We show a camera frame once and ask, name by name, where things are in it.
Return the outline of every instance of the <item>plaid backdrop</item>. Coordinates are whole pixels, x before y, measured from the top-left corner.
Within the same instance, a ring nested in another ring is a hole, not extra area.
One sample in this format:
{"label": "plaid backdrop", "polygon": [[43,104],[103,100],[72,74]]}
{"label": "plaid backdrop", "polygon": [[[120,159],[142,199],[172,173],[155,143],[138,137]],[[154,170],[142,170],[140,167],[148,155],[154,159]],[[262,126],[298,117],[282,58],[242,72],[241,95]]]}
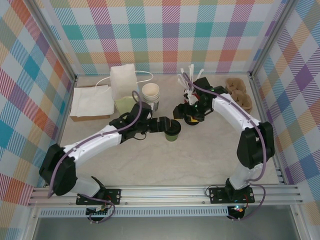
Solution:
{"label": "plaid backdrop", "polygon": [[319,0],[299,1],[257,78],[285,173],[320,239]]}
{"label": "plaid backdrop", "polygon": [[71,87],[23,0],[0,0],[0,240],[22,232]]}
{"label": "plaid backdrop", "polygon": [[37,0],[75,72],[247,72],[280,0]]}

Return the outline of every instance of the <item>purple cable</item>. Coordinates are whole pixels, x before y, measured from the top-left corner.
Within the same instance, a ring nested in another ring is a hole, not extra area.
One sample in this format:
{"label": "purple cable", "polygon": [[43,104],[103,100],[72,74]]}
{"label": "purple cable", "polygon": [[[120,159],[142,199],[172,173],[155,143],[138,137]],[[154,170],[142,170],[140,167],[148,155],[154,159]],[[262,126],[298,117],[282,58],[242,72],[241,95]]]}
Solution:
{"label": "purple cable", "polygon": [[[226,97],[224,96],[221,96],[220,94],[216,93],[216,92],[213,92],[213,91],[209,91],[209,90],[206,90],[206,89],[203,89],[201,87],[198,87],[197,85],[195,85],[193,82],[191,82],[189,76],[184,72],[183,74],[183,77],[184,79],[190,84],[192,85],[194,88],[196,89],[199,89],[200,91],[202,92],[205,92],[205,93],[208,93],[208,94],[212,94],[212,95],[215,95],[217,96],[218,98],[221,98],[223,99],[224,101],[226,101],[227,103],[231,104],[232,106],[234,106],[254,127],[254,129],[257,131],[258,135],[259,135],[259,138],[261,140],[261,145],[262,145],[262,154],[263,154],[263,162],[262,162],[262,170],[261,170],[261,173],[260,175],[255,178],[255,179],[248,179],[246,180],[247,182],[256,182],[256,181],[259,181],[263,175],[265,174],[265,171],[266,171],[266,165],[267,165],[267,151],[266,151],[266,145],[265,145],[265,140],[261,134],[261,131],[260,129],[258,128],[258,126],[250,119],[250,117],[248,117],[242,110],[242,108],[240,108],[237,104],[233,103],[232,101],[230,101],[229,99],[227,99]],[[258,205],[258,207],[253,211],[251,212],[249,215],[245,216],[242,218],[242,220],[245,220],[245,219],[248,219],[250,217],[252,217],[256,212],[257,210],[262,206],[262,204],[264,203],[265,201],[265,198],[266,198],[266,189],[260,185],[260,184],[253,184],[253,183],[250,183],[252,186],[256,186],[256,187],[260,187],[262,188],[263,190],[263,197],[262,197],[262,200],[260,202],[260,204]]]}
{"label": "purple cable", "polygon": [[59,166],[61,165],[61,163],[63,162],[63,160],[70,154],[72,153],[75,149],[78,149],[79,147],[81,147],[83,144],[91,141],[92,139],[95,139],[95,138],[98,138],[98,137],[103,137],[105,135],[108,135],[108,134],[114,134],[114,133],[117,133],[117,132],[120,132],[122,130],[125,130],[127,128],[130,128],[133,124],[136,123],[136,121],[138,121],[139,117],[140,117],[140,114],[141,114],[141,111],[142,111],[142,99],[139,95],[139,93],[137,91],[132,91],[132,97],[133,99],[135,99],[135,95],[136,94],[138,96],[138,99],[139,99],[139,112],[137,114],[137,116],[135,117],[135,119],[130,123],[128,124],[127,126],[124,126],[122,128],[119,128],[119,129],[116,129],[116,130],[112,130],[112,131],[108,131],[108,132],[104,132],[102,135],[101,134],[97,134],[97,135],[93,135],[91,137],[89,137],[88,139],[86,140],[83,140],[82,142],[78,143],[75,147],[71,148],[69,151],[67,151],[61,158],[60,160],[57,162],[54,170],[53,170],[53,173],[52,173],[52,176],[51,176],[51,180],[50,180],[50,185],[49,185],[49,193],[48,193],[48,199],[51,198],[51,196],[54,194],[54,191],[53,191],[53,186],[54,186],[54,182],[55,182],[55,178],[56,178],[56,174],[57,174],[57,171],[58,171],[58,168]]}
{"label": "purple cable", "polygon": [[107,201],[107,200],[103,200],[103,199],[94,198],[94,197],[87,196],[87,195],[84,195],[84,194],[81,194],[81,195],[84,196],[84,197],[87,198],[87,199],[91,199],[91,200],[99,201],[99,202],[102,202],[102,203],[106,203],[106,204],[109,204],[109,205],[111,205],[111,206],[113,207],[113,210],[112,210],[111,214],[110,214],[109,216],[105,216],[105,217],[104,217],[102,220],[100,220],[100,221],[93,221],[93,220],[91,219],[91,216],[92,216],[93,213],[91,213],[91,214],[89,215],[89,220],[91,221],[91,223],[101,224],[101,223],[107,221],[108,219],[110,219],[110,218],[112,217],[112,215],[115,214],[115,212],[116,212],[116,206],[115,206],[115,204],[114,204],[113,202]]}
{"label": "purple cable", "polygon": [[247,182],[251,181],[251,182],[256,182],[256,181],[259,181],[262,176],[265,174],[265,171],[266,171],[266,164],[267,164],[267,151],[266,151],[266,145],[265,145],[265,140],[261,134],[261,131],[260,129],[257,127],[257,125],[250,119],[250,117],[248,117],[242,110],[242,108],[240,108],[237,104],[235,104],[234,102],[230,101],[229,99],[227,99],[226,97],[224,96],[221,96],[220,94],[218,93],[215,93],[213,91],[209,91],[209,90],[206,90],[206,89],[203,89],[201,87],[198,87],[197,85],[195,85],[193,82],[191,82],[189,76],[184,72],[183,74],[183,77],[184,79],[189,83],[191,84],[194,88],[196,89],[199,89],[200,91],[202,92],[205,92],[205,93],[208,93],[208,94],[212,94],[212,95],[215,95],[217,96],[218,98],[221,98],[223,99],[224,101],[226,101],[227,103],[231,104],[233,107],[235,107],[239,113],[241,113],[254,127],[254,129],[257,131],[258,135],[259,135],[259,138],[261,140],[261,145],[262,145],[262,154],[263,154],[263,165],[262,165],[262,170],[261,170],[261,173],[260,175],[256,178],[256,179],[248,179]]}

